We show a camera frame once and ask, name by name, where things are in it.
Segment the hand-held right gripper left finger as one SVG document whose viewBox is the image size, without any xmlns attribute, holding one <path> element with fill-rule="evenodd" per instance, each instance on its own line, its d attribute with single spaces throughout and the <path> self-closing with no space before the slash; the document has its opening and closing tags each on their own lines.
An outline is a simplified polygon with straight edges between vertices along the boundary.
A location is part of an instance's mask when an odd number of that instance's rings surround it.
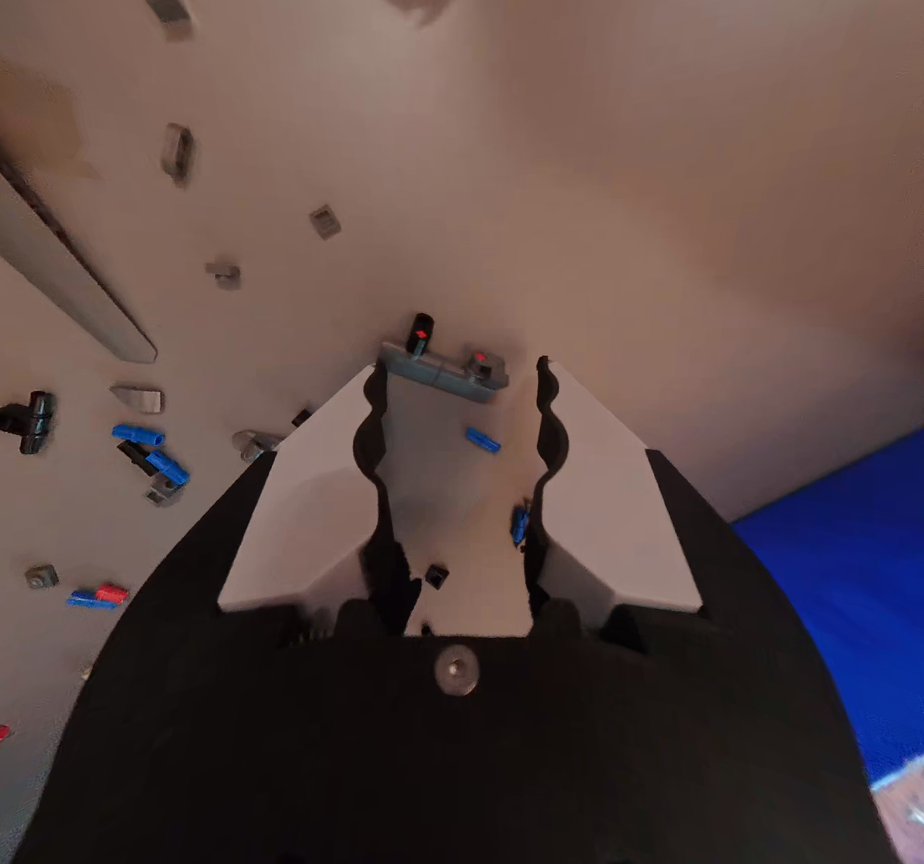
<svg viewBox="0 0 924 864">
<path fill-rule="evenodd" d="M 421 594 L 396 537 L 385 459 L 385 366 L 365 367 L 276 448 L 218 596 L 224 613 L 293 606 L 315 623 L 351 601 L 404 635 Z"/>
</svg>

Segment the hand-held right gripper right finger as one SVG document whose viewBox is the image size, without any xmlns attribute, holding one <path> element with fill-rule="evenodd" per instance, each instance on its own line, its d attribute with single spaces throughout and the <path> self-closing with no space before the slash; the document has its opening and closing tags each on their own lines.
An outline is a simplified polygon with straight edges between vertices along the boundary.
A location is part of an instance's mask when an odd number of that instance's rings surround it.
<svg viewBox="0 0 924 864">
<path fill-rule="evenodd" d="M 694 576 L 655 478 L 650 448 L 559 362 L 537 362 L 544 465 L 526 527 L 526 592 L 581 616 L 631 605 L 693 615 Z"/>
</svg>

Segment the grey lego beam red pins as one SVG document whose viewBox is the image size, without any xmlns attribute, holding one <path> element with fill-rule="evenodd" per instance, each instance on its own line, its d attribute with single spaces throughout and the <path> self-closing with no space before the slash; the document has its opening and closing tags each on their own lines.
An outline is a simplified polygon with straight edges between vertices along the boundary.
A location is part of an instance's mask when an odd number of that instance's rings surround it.
<svg viewBox="0 0 924 864">
<path fill-rule="evenodd" d="M 402 343 L 383 341 L 378 360 L 389 374 L 477 404 L 487 404 L 510 385 L 505 361 L 481 347 L 456 360 L 433 351 L 433 317 L 417 312 Z"/>
</svg>

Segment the scattered loose lego pieces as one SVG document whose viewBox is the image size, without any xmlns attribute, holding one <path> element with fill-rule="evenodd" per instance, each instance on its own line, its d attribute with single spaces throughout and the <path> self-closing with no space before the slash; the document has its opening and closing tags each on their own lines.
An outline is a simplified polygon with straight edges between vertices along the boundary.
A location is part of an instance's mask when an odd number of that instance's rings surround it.
<svg viewBox="0 0 924 864">
<path fill-rule="evenodd" d="M 181 187 L 189 182 L 195 147 L 195 140 L 189 128 L 176 123 L 168 124 L 161 163 L 168 177 Z M 3 154 L 11 160 L 8 150 L 2 145 Z M 235 265 L 211 264 L 206 266 L 206 270 L 217 284 L 231 287 L 239 285 L 240 273 Z M 149 392 L 118 385 L 114 389 L 127 393 L 126 404 L 139 414 L 159 414 L 164 409 L 164 396 L 160 391 Z M 2 433 L 18 438 L 20 454 L 40 454 L 51 436 L 55 412 L 54 393 L 46 390 L 33 391 L 28 403 L 9 403 L 2 406 Z M 145 498 L 154 506 L 163 507 L 170 503 L 189 484 L 189 471 L 164 451 L 166 437 L 162 432 L 135 424 L 120 423 L 111 431 L 111 436 L 119 441 L 116 449 L 135 468 L 152 478 Z M 252 462 L 254 458 L 273 450 L 280 442 L 282 439 L 260 432 L 245 433 L 242 446 L 239 448 L 241 459 L 244 462 Z M 59 576 L 51 565 L 29 567 L 24 573 L 24 580 L 30 591 L 46 591 L 60 583 Z M 127 597 L 125 589 L 107 583 L 86 591 L 77 591 L 68 596 L 66 603 L 86 609 L 112 611 Z"/>
</svg>

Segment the long grey lego blade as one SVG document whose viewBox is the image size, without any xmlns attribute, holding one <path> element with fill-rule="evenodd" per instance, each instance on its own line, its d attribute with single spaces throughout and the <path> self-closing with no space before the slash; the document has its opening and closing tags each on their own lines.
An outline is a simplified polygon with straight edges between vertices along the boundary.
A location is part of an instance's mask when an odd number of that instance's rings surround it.
<svg viewBox="0 0 924 864">
<path fill-rule="evenodd" d="M 97 278 L 63 224 L 5 154 L 1 158 L 1 254 L 118 360 L 156 362 L 154 344 Z"/>
</svg>

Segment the blue plastic bin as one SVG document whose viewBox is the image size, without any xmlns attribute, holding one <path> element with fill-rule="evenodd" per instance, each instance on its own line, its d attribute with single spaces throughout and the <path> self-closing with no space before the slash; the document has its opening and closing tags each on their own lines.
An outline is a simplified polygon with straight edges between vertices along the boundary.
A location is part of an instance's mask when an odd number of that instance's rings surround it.
<svg viewBox="0 0 924 864">
<path fill-rule="evenodd" d="M 923 747 L 923 431 L 733 528 L 826 662 L 874 788 Z"/>
</svg>

